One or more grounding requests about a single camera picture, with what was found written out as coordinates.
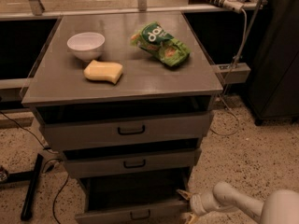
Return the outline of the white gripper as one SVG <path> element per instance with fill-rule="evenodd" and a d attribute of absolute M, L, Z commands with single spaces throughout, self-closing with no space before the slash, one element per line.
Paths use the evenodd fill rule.
<path fill-rule="evenodd" d="M 190 200 L 190 207 L 194 214 L 189 214 L 185 224 L 196 224 L 199 217 L 210 212 L 224 212 L 231 208 L 230 205 L 220 203 L 211 191 L 192 194 L 186 190 L 178 189 L 177 193 L 185 200 Z"/>

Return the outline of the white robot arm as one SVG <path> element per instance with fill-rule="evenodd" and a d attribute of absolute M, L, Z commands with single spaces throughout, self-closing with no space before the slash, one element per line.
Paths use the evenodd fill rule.
<path fill-rule="evenodd" d="M 217 183 L 212 191 L 191 193 L 178 189 L 190 204 L 192 212 L 186 224 L 194 224 L 199 217 L 211 212 L 242 211 L 257 224 L 299 224 L 299 193 L 280 189 L 272 192 L 264 202 L 241 193 L 226 182 Z"/>

